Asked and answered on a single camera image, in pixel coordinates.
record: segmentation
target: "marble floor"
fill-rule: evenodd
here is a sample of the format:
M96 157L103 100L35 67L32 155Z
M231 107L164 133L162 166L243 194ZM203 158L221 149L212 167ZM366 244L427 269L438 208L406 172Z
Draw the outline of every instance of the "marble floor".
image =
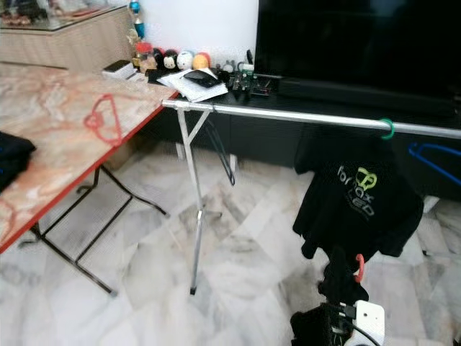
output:
M189 295L196 209L187 163L173 146L146 146L116 175L171 217L133 202L82 262L118 296L42 244L16 243L0 257L0 345L290 345L291 315L323 301L315 285L327 258L321 250L303 258L291 231L313 175L242 161L231 187L214 153L196 158L207 206L223 212L205 222L196 296ZM41 227L76 197L70 193ZM50 238L77 254L125 198L103 176ZM451 345L461 330L453 254L461 254L461 204L442 200L400 258L377 254L367 264L363 286L385 308L386 345Z

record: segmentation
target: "green clip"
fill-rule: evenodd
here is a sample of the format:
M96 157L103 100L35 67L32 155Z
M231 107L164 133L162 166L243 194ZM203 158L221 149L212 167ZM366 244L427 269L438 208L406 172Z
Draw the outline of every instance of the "green clip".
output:
M388 135L381 136L383 140L389 141L394 136L394 133L395 133L394 123L392 122L391 119L387 119L386 117L384 117L383 119L380 119L380 121L383 121L384 123L390 126L390 133Z

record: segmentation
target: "black metal table leg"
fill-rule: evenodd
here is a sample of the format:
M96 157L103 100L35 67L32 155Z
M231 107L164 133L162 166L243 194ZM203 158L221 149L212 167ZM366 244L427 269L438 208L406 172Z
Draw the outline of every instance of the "black metal table leg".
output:
M94 170L93 184L92 185L82 185L77 189L77 193L80 194L83 190L93 190L98 186L99 182L99 167Z
M71 259L66 253L64 253L62 250L60 250L56 245L54 245L51 241L46 239L44 234L40 233L40 228L38 226L38 223L36 223L30 231L35 234L37 239L39 241L42 241L46 246L48 246L50 249L52 249L59 257L61 257L63 260L65 260L68 264L70 264L72 267L77 269L79 272L81 272L83 275L85 275L88 279L96 283L100 288L105 290L108 294L111 296L116 296L117 291L113 290L110 288L108 285L106 285L104 282L102 282L96 275L91 274L88 270L80 266L76 261Z
M104 173L107 174L107 176L124 192L126 192L129 195L129 198L125 201L125 203L117 210L117 212L111 217L111 219L105 224L105 226L98 232L98 234L90 241L90 243L85 247L85 249L77 256L77 258L74 260L71 257L69 257L64 251L59 249L54 243L49 241L46 238L46 235L52 231L58 223L60 223L80 202L86 198L86 196L89 195L89 193L94 190L94 188L98 185L99 182L99 170L102 169ZM63 214L59 216L59 218L54 221L51 226L49 226L43 233L40 231L40 227L38 223L36 223L30 231L35 235L34 240L27 240L19 244L19 247L24 247L28 244L36 244L39 241L42 241L46 246L48 246L50 249L52 249L59 257L61 257L63 260L65 260L68 264L72 265L74 268L76 268L79 272L81 272L83 275L88 277L91 281L96 283L100 288L105 290L108 294L111 296L116 296L117 292L110 288L108 285L106 285L103 281L101 281L96 275L93 275L91 272L89 272L87 269L83 268L80 266L79 261L83 258L83 256L94 246L94 244L97 242L97 240L102 236L102 234L110 227L111 224L117 219L117 217L123 212L123 210L130 204L130 202L135 198L136 200L139 200L140 202L146 203L148 205L151 205L158 211L160 211L162 214L164 214L166 217L169 217L169 214L164 211L162 208L160 208L157 204L152 203L149 200L146 200L133 192L129 191L120 181L117 180L117 178L104 166L98 167L94 171L94 178L93 178L93 184L92 185L82 185L77 189L77 193L80 193L81 191L86 190L85 193L78 198L76 202L74 202L69 209L67 209Z
M164 211L160 206L158 206L157 204L151 202L150 200L146 200L145 198L142 198L141 196L138 196L136 195L135 193L129 191L129 189L127 189L124 184L122 184L106 167L104 166L101 166L101 169L104 171L105 174L107 174L107 176L121 189L123 190L124 192L126 192L127 194L129 194L131 197L135 198L136 200L139 200L140 202L143 202L147 205L150 205L151 207L154 207L155 209L157 209L159 212L161 212L162 214L164 214L167 218L169 218L169 214Z

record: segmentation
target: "orange clip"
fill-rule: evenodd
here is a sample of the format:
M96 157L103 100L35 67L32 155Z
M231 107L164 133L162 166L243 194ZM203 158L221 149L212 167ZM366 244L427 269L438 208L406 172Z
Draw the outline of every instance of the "orange clip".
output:
M365 271L365 258L363 258L363 254L358 254L355 259L359 262L359 274L355 275L355 282L361 283Z

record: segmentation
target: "black t-shirt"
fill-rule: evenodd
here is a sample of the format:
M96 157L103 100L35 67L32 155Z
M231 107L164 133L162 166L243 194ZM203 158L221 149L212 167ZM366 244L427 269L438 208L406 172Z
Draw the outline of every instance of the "black t-shirt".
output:
M34 150L27 139L0 132L0 192L27 168Z
M298 149L298 173L315 172L293 230L312 258L318 247L335 245L365 260L376 252L398 257L422 217L423 202L399 174L388 142L329 128Z

